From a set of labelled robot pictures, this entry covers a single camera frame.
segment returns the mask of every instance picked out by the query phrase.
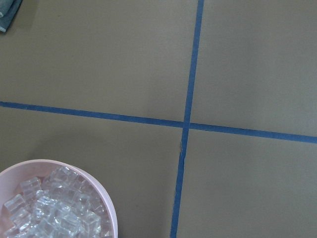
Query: pink bowl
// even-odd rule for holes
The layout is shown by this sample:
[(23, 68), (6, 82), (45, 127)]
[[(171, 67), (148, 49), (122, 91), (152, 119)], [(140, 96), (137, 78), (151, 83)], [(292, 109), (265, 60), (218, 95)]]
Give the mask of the pink bowl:
[(21, 192), (19, 185), (22, 181), (31, 179), (35, 176), (39, 178), (45, 177), (57, 166), (67, 166), (91, 183), (91, 185), (99, 193), (100, 198), (108, 210), (112, 222), (113, 237), (118, 238), (116, 213), (110, 196), (105, 188), (89, 173), (75, 166), (54, 160), (29, 160), (13, 165), (0, 173), (0, 238), (4, 238), (3, 232), (12, 227), (12, 223), (8, 219), (9, 213), (3, 208), (3, 204)]

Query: cloth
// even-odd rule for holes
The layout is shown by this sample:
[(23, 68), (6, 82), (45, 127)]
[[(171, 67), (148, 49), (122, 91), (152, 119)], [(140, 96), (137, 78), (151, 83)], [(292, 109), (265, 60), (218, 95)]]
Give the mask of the cloth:
[(0, 18), (0, 31), (7, 31), (21, 3), (22, 0), (14, 0), (8, 12)]
[(0, 0), (0, 17), (6, 15), (14, 0)]

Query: painter's tape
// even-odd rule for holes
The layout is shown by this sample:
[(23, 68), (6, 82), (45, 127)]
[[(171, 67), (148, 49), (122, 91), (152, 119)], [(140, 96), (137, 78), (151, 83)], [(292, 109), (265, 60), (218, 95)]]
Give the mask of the painter's tape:
[(129, 121), (129, 122), (153, 124), (153, 125), (164, 125), (164, 126), (171, 126), (171, 127), (178, 127), (178, 128), (183, 127), (183, 122), (174, 121), (174, 120), (133, 117), (133, 116), (125, 116), (125, 115), (119, 115), (119, 114), (98, 113), (98, 112), (66, 109), (66, 108), (55, 108), (55, 107), (37, 106), (37, 105), (21, 104), (21, 103), (9, 103), (9, 102), (0, 102), (0, 106), (5, 108), (16, 108), (16, 109), (24, 109), (24, 110), (31, 110), (31, 111), (46, 112), (46, 113), (66, 114), (66, 115), (73, 115), (73, 116), (80, 116), (80, 117)]
[(185, 165), (185, 157), (186, 157), (186, 151), (187, 151), (190, 116), (192, 111), (192, 103), (193, 103), (193, 95), (194, 95), (194, 84), (195, 84), (195, 77), (196, 77), (197, 58), (198, 58), (200, 31), (201, 31), (202, 18), (203, 18), (203, 9), (204, 9), (204, 0), (199, 0), (197, 5), (197, 12), (196, 12), (196, 23), (195, 23), (195, 32), (194, 32), (194, 40), (193, 40), (193, 48), (192, 48), (192, 58), (191, 58), (190, 71), (189, 71), (187, 97), (186, 97), (185, 114), (184, 114), (184, 124), (183, 124), (183, 131), (182, 131), (182, 151), (179, 155), (179, 161), (178, 161), (178, 171), (177, 171), (177, 178), (176, 178), (175, 198), (174, 198), (170, 238), (176, 238), (176, 235), (177, 235), (179, 209), (180, 209), (180, 201), (182, 196), (182, 187), (183, 187), (183, 178), (184, 178), (184, 165)]
[(222, 132), (222, 133), (229, 133), (229, 134), (248, 135), (248, 136), (272, 138), (272, 139), (279, 139), (279, 140), (291, 140), (291, 141), (317, 144), (317, 137), (315, 136), (295, 135), (295, 134), (287, 134), (287, 133), (279, 133), (279, 132), (271, 132), (271, 131), (263, 131), (263, 130), (251, 130), (251, 129), (242, 129), (242, 128), (219, 126), (219, 125), (206, 125), (206, 124), (198, 124), (198, 123), (190, 123), (190, 128), (195, 130), (206, 130), (206, 131)]

